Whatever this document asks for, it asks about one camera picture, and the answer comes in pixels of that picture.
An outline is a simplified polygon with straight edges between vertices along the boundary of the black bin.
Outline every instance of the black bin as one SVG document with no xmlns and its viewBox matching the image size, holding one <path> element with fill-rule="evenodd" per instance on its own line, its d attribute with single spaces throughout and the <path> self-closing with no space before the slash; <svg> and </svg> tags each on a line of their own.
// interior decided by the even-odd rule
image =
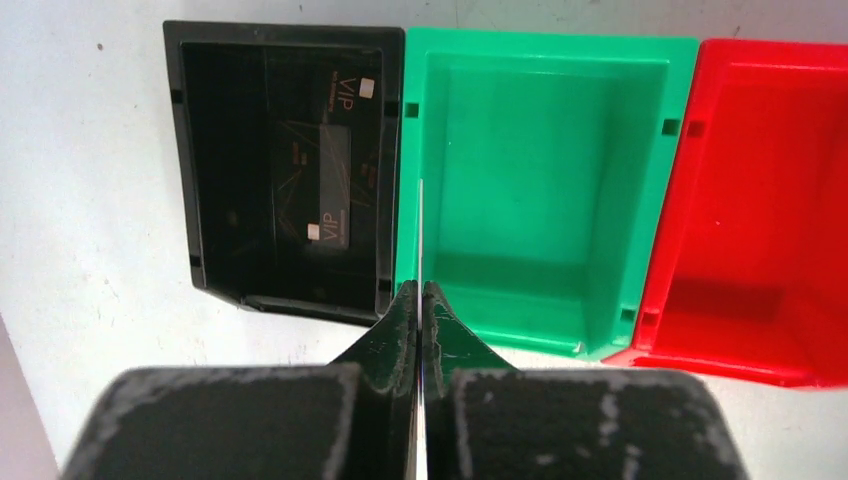
<svg viewBox="0 0 848 480">
<path fill-rule="evenodd" d="M 195 287 L 376 322 L 394 284 L 403 30 L 164 31 Z"/>
</svg>

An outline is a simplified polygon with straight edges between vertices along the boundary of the red bin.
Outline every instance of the red bin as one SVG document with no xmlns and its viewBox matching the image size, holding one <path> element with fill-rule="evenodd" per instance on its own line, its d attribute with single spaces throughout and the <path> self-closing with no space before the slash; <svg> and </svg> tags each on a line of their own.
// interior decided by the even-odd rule
<svg viewBox="0 0 848 480">
<path fill-rule="evenodd" d="M 848 385 L 848 46 L 709 40 L 615 365 Z"/>
</svg>

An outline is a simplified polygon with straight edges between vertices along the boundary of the plastic bin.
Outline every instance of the plastic bin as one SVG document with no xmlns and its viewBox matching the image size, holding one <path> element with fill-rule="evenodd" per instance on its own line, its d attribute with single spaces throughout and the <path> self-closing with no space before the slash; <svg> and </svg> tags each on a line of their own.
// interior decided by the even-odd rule
<svg viewBox="0 0 848 480">
<path fill-rule="evenodd" d="M 164 30 L 194 285 L 376 322 L 392 295 L 403 31 Z"/>
<path fill-rule="evenodd" d="M 701 48 L 617 365 L 848 384 L 848 46 Z"/>
<path fill-rule="evenodd" d="M 396 281 L 485 341 L 630 344 L 698 42 L 407 32 Z"/>
</svg>

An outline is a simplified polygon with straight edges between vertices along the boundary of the white table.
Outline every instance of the white table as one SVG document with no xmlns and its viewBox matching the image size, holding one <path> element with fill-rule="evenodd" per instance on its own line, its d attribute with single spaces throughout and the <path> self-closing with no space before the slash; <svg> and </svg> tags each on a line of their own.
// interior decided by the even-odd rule
<svg viewBox="0 0 848 480">
<path fill-rule="evenodd" d="M 125 369 L 324 363 L 364 331 L 192 288 L 163 20 L 848 42 L 844 0 L 6 0 L 0 18 L 0 312 L 60 464 Z M 848 478 L 848 391 L 707 383 L 754 479 Z"/>
</svg>

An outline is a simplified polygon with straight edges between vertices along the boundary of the green bin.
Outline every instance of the green bin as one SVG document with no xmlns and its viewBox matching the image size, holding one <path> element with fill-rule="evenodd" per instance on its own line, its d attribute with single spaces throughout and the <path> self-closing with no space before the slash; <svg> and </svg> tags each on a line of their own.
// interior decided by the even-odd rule
<svg viewBox="0 0 848 480">
<path fill-rule="evenodd" d="M 397 285 L 437 281 L 494 345 L 630 344 L 693 38 L 410 29 Z"/>
</svg>

